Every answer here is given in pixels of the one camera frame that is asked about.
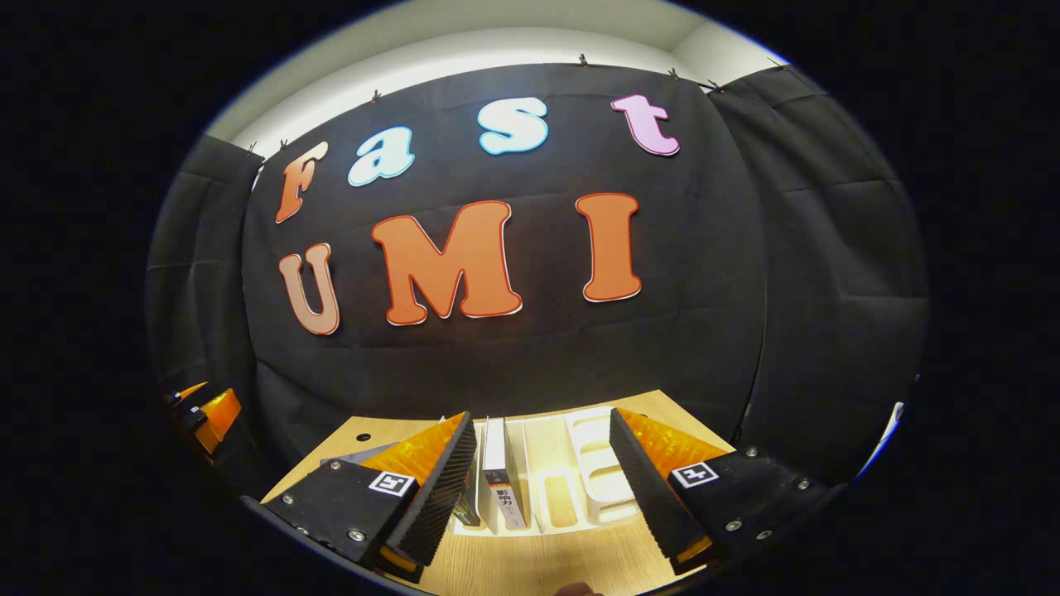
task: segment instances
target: clip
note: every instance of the clip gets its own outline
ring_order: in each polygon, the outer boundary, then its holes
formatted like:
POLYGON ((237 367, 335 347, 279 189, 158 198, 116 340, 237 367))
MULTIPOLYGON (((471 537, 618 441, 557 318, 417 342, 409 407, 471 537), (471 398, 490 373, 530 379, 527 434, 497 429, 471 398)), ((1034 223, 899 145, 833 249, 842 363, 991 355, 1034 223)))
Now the clip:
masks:
POLYGON ((770 60, 771 63, 773 63, 773 64, 775 64, 775 65, 779 66, 779 67, 780 67, 780 70, 783 70, 783 71, 785 71, 785 72, 788 71, 788 67, 785 67, 785 66, 781 66, 781 65, 780 65, 780 63, 778 63, 777 60, 775 60, 775 59, 771 58, 770 56, 765 56, 765 59, 767 59, 767 60, 770 60))

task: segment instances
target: book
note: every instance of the book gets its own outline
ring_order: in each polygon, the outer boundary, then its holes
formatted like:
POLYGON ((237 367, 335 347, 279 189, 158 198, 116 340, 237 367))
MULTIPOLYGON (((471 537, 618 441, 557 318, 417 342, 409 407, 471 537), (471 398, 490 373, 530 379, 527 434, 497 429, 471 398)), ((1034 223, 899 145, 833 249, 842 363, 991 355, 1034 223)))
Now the book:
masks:
POLYGON ((504 418, 487 420, 484 442, 482 475, 490 485, 490 492, 505 516, 505 523, 512 530, 527 529, 523 491, 504 418))
POLYGON ((477 483, 473 481, 473 478, 477 474, 477 466, 472 466, 467 469, 467 475, 464 476, 463 492, 460 493, 460 499, 453 507, 453 514, 456 515, 457 520, 460 520, 461 524, 471 527, 478 527, 482 523, 472 504, 472 501, 476 496, 475 488, 477 486, 477 483))

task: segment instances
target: white book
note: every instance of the white book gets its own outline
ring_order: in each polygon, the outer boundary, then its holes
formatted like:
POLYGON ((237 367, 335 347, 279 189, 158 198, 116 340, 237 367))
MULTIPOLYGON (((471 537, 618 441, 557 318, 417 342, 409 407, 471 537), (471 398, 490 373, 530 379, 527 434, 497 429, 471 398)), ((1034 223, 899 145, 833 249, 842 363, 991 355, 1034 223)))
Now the white book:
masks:
POLYGON ((490 492, 505 515, 509 529, 527 528, 526 508, 519 490, 518 472, 512 445, 508 441, 508 426, 504 418, 485 422, 485 444, 482 448, 482 475, 490 485, 490 492))

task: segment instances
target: orange letter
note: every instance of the orange letter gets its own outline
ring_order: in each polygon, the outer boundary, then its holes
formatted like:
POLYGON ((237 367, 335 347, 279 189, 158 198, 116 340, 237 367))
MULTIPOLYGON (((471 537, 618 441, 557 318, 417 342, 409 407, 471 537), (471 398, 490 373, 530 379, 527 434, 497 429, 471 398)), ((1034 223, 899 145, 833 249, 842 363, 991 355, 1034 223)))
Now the orange letter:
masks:
POLYGON ((412 284, 442 318, 453 312, 460 277, 466 276, 467 297, 460 312, 472 318, 517 313, 523 298, 512 292, 505 261, 505 222, 512 208, 499 200, 465 205, 456 220, 445 249, 435 243, 410 215, 384 220, 372 228, 372 240, 383 245, 393 306, 390 325, 418 325, 427 310, 416 301, 412 284))
POLYGON ((305 288, 302 287, 302 258, 298 255, 287 255, 280 259, 280 273, 287 284, 287 297, 290 306, 295 309, 298 322, 310 333, 331 335, 338 329, 338 301, 335 300, 335 288, 331 283, 331 269, 328 258, 331 257, 331 246, 315 244, 305 251, 305 260, 313 267, 317 278, 317 291, 320 293, 320 312, 314 313, 305 300, 305 288))
POLYGON ((317 146, 305 152, 305 155, 287 164, 283 171, 283 197, 280 199, 280 211, 276 214, 279 224, 290 217, 302 208, 302 197, 298 190, 310 188, 313 181, 313 171, 316 169, 314 159, 323 159, 328 155, 328 141, 321 141, 317 146))
POLYGON ((637 199, 616 193, 589 194, 575 201, 575 209, 589 221, 593 277, 582 290, 589 302, 632 298, 640 292, 630 252, 630 216, 637 208, 637 199))

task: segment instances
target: table surface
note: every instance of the table surface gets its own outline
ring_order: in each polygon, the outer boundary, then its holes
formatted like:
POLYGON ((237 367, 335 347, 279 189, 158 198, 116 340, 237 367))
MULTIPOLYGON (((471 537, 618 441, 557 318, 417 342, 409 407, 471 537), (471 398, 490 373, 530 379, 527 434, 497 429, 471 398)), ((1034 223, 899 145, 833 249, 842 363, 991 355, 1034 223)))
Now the table surface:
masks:
MULTIPOLYGON (((511 416, 525 420, 569 414, 603 405, 647 414, 653 420, 688 433, 726 452, 732 446, 685 411, 661 391, 651 391, 583 407, 511 416)), ((279 495, 329 457, 349 455, 406 438, 438 420, 393 420, 352 417, 283 477, 262 502, 279 495), (358 441, 357 435, 371 438, 358 441)), ((662 557, 639 511, 590 530, 518 538, 479 538, 447 531, 420 583, 391 579, 441 596, 457 594, 547 595, 568 583, 584 581, 605 596, 640 594, 695 573, 675 576, 662 557)))

